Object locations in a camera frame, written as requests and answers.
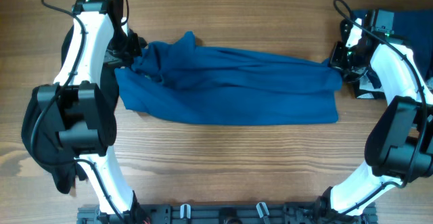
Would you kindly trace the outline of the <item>blue t-shirt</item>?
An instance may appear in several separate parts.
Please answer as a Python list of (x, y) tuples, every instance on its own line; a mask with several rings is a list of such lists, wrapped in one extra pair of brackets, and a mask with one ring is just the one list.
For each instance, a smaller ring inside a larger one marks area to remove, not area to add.
[(320, 64), (257, 51), (203, 47), (192, 32), (154, 41), (115, 71), (129, 110), (196, 125), (301, 125), (338, 120), (338, 72)]

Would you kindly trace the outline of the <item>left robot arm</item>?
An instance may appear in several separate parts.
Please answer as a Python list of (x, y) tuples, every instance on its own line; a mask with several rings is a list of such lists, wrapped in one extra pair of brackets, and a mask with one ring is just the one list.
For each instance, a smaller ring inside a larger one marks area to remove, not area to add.
[(99, 206), (80, 211), (79, 223), (150, 223), (114, 153), (114, 70), (131, 65), (146, 42), (129, 29), (128, 0), (76, 0), (68, 15), (74, 24), (60, 73), (28, 107), (38, 114), (28, 152), (60, 191), (70, 191), (76, 177), (90, 180)]

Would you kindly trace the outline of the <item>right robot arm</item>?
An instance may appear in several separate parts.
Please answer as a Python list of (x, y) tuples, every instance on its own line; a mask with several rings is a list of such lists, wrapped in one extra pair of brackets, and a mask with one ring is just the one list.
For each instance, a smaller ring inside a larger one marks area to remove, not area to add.
[(322, 223), (354, 223), (380, 196), (432, 175), (432, 12), (348, 12), (330, 65), (359, 93), (387, 108), (365, 144), (363, 163), (313, 207)]

